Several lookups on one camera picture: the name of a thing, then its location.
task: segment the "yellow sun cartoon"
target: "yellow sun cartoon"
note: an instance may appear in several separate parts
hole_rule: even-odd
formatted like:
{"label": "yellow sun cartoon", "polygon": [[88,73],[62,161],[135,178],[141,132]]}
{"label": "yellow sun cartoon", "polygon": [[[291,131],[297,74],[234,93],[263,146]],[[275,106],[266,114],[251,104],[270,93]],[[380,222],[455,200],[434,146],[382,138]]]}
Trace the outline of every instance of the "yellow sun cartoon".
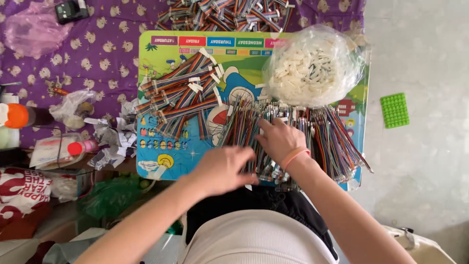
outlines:
{"label": "yellow sun cartoon", "polygon": [[159,165],[165,166],[167,169],[171,168],[174,165],[174,159],[168,154],[158,155],[157,162]]}

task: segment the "cartoon print fabric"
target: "cartoon print fabric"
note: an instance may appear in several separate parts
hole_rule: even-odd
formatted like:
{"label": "cartoon print fabric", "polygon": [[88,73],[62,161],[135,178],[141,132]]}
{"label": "cartoon print fabric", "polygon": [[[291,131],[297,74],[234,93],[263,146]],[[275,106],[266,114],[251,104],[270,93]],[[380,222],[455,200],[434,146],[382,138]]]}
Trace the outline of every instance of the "cartoon print fabric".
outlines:
{"label": "cartoon print fabric", "polygon": [[[0,30],[5,30],[5,18],[25,10],[30,2],[1,0]],[[359,31],[363,27],[364,2],[293,0],[290,4],[295,4],[296,8],[287,32],[315,23],[342,32]],[[137,96],[140,34],[154,30],[158,13],[167,10],[168,5],[163,0],[87,0],[86,4],[90,18],[75,23],[62,46],[53,53],[24,57],[4,46],[5,36],[0,34],[0,83],[21,81],[22,85],[8,86],[6,92],[19,95],[21,104],[45,108],[61,102],[59,95],[48,93],[45,81],[57,82],[59,78],[62,88],[68,92],[88,87],[98,92],[91,117],[115,120],[121,103]],[[65,131],[59,123],[50,127],[55,126]],[[89,136],[94,129],[86,125],[78,132]],[[57,132],[50,128],[23,128],[20,131],[21,147],[30,148],[35,145],[35,140],[50,137],[53,133]]]}

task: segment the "black device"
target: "black device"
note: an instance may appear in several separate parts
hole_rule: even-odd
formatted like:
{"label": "black device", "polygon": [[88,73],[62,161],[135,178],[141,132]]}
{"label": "black device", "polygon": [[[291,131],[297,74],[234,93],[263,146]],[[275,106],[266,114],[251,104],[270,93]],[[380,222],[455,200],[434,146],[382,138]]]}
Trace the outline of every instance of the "black device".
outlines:
{"label": "black device", "polygon": [[59,24],[82,20],[90,16],[84,0],[70,0],[55,6],[55,13]]}

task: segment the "pink plastic bag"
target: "pink plastic bag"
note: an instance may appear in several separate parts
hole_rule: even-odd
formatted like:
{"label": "pink plastic bag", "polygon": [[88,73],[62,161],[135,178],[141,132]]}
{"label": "pink plastic bag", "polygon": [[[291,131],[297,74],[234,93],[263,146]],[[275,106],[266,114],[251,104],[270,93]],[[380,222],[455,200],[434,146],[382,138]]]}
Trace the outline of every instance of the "pink plastic bag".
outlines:
{"label": "pink plastic bag", "polygon": [[31,2],[5,21],[5,45],[29,57],[50,53],[68,36],[73,24],[60,25],[53,5]]}

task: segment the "wire bundle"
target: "wire bundle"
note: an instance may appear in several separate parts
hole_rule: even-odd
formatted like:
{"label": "wire bundle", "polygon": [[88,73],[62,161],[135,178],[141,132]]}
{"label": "wire bundle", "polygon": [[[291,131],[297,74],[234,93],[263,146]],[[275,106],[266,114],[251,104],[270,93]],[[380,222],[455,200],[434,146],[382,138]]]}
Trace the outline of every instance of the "wire bundle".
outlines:
{"label": "wire bundle", "polygon": [[155,131],[174,139],[180,138],[185,121],[198,116],[200,139],[206,140],[206,112],[222,105],[216,85],[224,73],[223,66],[201,48],[173,72],[141,84],[149,100],[136,110],[141,116],[156,117]]}
{"label": "wire bundle", "polygon": [[278,191],[299,190],[288,173],[254,140],[255,134],[263,133],[257,121],[264,118],[272,122],[276,117],[305,134],[306,146],[312,158],[334,181],[341,183],[351,180],[360,166],[366,166],[372,172],[332,107],[312,110],[277,102],[251,102],[239,95],[230,103],[219,145],[251,146],[254,149],[256,160],[247,162],[243,172],[256,173],[260,180],[275,183]]}
{"label": "wire bundle", "polygon": [[284,32],[292,10],[288,0],[167,0],[156,30]]}

